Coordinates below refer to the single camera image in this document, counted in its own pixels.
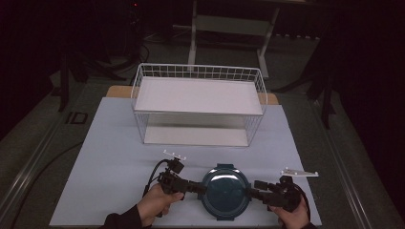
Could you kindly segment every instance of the white wire basket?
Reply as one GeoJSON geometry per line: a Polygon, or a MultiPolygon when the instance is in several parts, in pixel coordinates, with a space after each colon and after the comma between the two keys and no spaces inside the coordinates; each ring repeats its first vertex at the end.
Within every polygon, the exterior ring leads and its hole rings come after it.
{"type": "Polygon", "coordinates": [[[266,112],[256,68],[140,64],[132,90],[143,143],[249,146],[266,112]]]}

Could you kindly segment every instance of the sleeve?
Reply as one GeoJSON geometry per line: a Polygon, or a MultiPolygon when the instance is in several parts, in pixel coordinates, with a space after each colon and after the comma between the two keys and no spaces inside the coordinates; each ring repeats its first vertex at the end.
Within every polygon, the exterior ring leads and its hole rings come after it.
{"type": "Polygon", "coordinates": [[[137,205],[132,207],[124,214],[113,213],[107,216],[104,225],[99,229],[140,229],[142,222],[140,220],[137,205]]]}
{"type": "Polygon", "coordinates": [[[311,222],[308,223],[305,227],[303,227],[302,229],[316,229],[316,226],[313,225],[311,222]]]}

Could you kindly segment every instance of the floor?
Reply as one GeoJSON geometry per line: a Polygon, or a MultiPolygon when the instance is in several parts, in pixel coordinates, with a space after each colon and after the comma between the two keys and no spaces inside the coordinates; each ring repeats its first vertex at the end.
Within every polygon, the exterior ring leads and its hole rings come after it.
{"type": "MultiPolygon", "coordinates": [[[[141,48],[142,59],[148,56],[150,63],[187,63],[189,31],[176,35],[170,42],[160,42],[151,34],[141,48]]],[[[224,45],[215,42],[212,34],[200,34],[196,63],[257,68],[255,46],[261,43],[256,38],[246,39],[242,44],[224,45]]],[[[317,40],[273,37],[266,52],[267,91],[297,79],[316,45],[317,40]]],[[[0,142],[1,228],[10,228],[14,220],[14,228],[49,228],[100,99],[110,86],[128,84],[135,71],[136,67],[118,71],[127,78],[119,82],[92,71],[86,84],[71,79],[71,100],[63,113],[57,111],[59,98],[49,95],[0,142]],[[74,114],[87,115],[87,119],[78,124],[74,114]],[[20,192],[10,192],[15,191],[12,185],[20,186],[20,192]]],[[[57,85],[58,73],[51,78],[57,85]]],[[[276,95],[304,168],[320,174],[309,179],[323,221],[320,228],[405,228],[340,104],[339,94],[332,95],[334,114],[330,115],[330,130],[326,130],[320,121],[320,101],[305,96],[309,85],[276,95]]]]}

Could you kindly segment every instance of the white surface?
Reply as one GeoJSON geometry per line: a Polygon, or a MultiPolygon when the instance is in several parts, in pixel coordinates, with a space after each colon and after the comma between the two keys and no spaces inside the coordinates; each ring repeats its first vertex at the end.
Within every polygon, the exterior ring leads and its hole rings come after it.
{"type": "Polygon", "coordinates": [[[209,114],[150,114],[144,143],[247,146],[244,118],[209,114]]]}
{"type": "MultiPolygon", "coordinates": [[[[182,178],[201,181],[217,163],[232,163],[253,183],[277,182],[286,166],[303,170],[281,106],[268,106],[249,147],[192,147],[142,144],[132,114],[131,99],[103,98],[75,166],[56,206],[51,226],[101,225],[110,213],[123,213],[141,199],[162,152],[186,156],[182,178]]],[[[311,221],[321,224],[305,177],[294,181],[309,198],[311,221]]],[[[172,204],[157,227],[262,227],[277,225],[277,217],[253,199],[234,221],[216,221],[196,194],[172,204]]]]}
{"type": "Polygon", "coordinates": [[[263,114],[253,82],[149,76],[142,78],[135,112],[263,114]]]}

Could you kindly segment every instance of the metal stand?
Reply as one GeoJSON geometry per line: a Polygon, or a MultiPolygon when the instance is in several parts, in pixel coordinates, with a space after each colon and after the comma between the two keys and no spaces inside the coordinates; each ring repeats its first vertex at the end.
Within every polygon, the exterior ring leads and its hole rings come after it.
{"type": "Polygon", "coordinates": [[[265,60],[265,53],[271,34],[274,29],[274,25],[278,16],[280,8],[276,8],[273,12],[271,21],[259,21],[248,20],[239,18],[208,16],[197,14],[197,0],[194,0],[193,4],[193,18],[191,25],[191,45],[190,52],[188,54],[188,65],[194,65],[196,63],[196,37],[197,30],[199,31],[218,31],[229,32],[247,35],[260,35],[265,38],[262,48],[257,51],[257,57],[259,60],[260,70],[264,79],[268,79],[268,71],[265,60]]]}

